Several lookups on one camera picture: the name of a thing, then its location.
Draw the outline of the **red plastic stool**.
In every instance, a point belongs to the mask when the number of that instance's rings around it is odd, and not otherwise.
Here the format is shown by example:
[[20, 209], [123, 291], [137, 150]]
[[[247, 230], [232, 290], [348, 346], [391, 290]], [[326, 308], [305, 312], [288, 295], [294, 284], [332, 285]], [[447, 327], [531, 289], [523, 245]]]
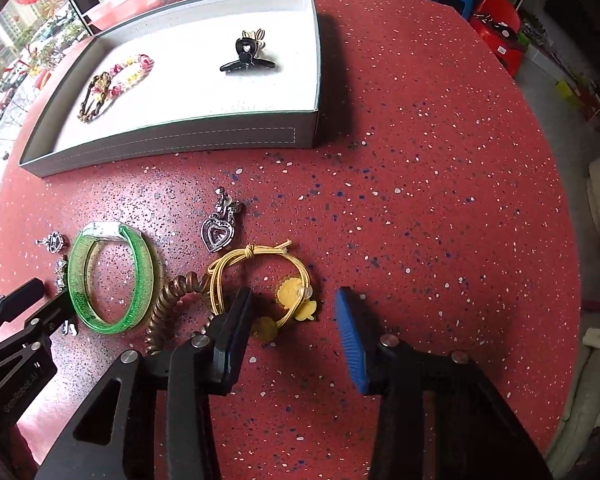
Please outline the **red plastic stool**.
[[527, 51], [519, 40], [521, 20], [515, 7], [508, 0], [481, 0], [469, 25], [514, 78]]

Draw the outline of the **grey white jewelry tray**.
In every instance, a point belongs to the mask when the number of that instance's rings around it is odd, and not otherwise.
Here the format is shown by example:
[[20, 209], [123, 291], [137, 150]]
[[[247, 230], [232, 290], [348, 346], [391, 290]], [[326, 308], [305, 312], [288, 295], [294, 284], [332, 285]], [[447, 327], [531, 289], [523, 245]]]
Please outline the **grey white jewelry tray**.
[[[274, 70], [222, 73], [265, 30]], [[321, 91], [314, 0], [183, 0], [93, 37], [62, 62], [19, 165], [45, 178], [176, 152], [309, 148]]]

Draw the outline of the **silver heart pendant brooch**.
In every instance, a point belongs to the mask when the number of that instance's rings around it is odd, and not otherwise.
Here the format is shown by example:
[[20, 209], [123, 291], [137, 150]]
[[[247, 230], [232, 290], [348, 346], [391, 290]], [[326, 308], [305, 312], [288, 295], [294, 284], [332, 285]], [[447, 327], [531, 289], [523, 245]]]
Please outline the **silver heart pendant brooch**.
[[226, 189], [215, 189], [216, 202], [212, 214], [204, 220], [200, 236], [208, 252], [220, 252], [230, 246], [235, 236], [236, 217], [242, 211], [242, 203], [233, 200]]

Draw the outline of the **silver star hair clip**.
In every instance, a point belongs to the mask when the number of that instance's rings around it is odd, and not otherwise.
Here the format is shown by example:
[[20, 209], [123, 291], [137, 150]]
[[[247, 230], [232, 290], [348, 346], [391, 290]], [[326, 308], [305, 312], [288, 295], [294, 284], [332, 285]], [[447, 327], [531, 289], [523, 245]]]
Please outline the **silver star hair clip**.
[[[58, 294], [68, 289], [68, 257], [66, 255], [62, 255], [55, 263], [55, 286]], [[78, 318], [75, 313], [62, 324], [61, 333], [64, 336], [76, 336], [79, 333]]]

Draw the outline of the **small silver heart charm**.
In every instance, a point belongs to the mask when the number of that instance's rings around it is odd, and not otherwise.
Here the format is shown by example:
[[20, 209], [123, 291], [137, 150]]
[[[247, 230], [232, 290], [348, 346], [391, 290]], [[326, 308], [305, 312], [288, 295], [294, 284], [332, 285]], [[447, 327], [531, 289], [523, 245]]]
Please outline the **small silver heart charm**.
[[68, 238], [58, 231], [52, 231], [46, 237], [35, 240], [34, 244], [38, 247], [45, 248], [51, 254], [61, 254], [69, 247]]

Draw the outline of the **beige bobby hairpin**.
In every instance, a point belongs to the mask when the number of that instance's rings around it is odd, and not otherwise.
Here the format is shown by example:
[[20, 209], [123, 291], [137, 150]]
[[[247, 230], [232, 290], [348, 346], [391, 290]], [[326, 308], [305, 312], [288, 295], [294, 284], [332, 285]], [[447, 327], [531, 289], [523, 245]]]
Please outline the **beige bobby hairpin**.
[[248, 32], [248, 30], [244, 30], [242, 32], [242, 36], [244, 38], [250, 38], [256, 43], [256, 51], [257, 52], [260, 52], [265, 47], [265, 42], [264, 42], [265, 30], [262, 28], [253, 30], [252, 32]]

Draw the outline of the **green translucent bangle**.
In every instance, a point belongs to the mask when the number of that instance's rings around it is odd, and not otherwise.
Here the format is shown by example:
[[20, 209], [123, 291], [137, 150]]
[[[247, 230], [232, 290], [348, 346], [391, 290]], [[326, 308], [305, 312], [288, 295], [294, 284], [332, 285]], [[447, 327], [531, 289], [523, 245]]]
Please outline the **green translucent bangle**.
[[[134, 263], [134, 287], [129, 309], [119, 321], [103, 320], [91, 304], [87, 270], [98, 243], [122, 242], [129, 246]], [[143, 321], [151, 306], [155, 287], [155, 268], [149, 246], [140, 230], [115, 221], [90, 222], [78, 233], [68, 258], [67, 287], [78, 318], [91, 330], [115, 335], [132, 330]]]

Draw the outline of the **black hair claw clip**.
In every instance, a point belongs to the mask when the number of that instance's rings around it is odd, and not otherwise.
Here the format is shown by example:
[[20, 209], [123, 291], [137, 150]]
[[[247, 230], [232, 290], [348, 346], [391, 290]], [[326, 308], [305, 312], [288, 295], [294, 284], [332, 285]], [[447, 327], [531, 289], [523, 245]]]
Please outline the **black hair claw clip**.
[[265, 68], [274, 70], [276, 64], [273, 61], [260, 58], [260, 42], [251, 37], [238, 38], [235, 42], [237, 58], [235, 61], [220, 66], [222, 73], [234, 73], [238, 70], [251, 70], [252, 68]]

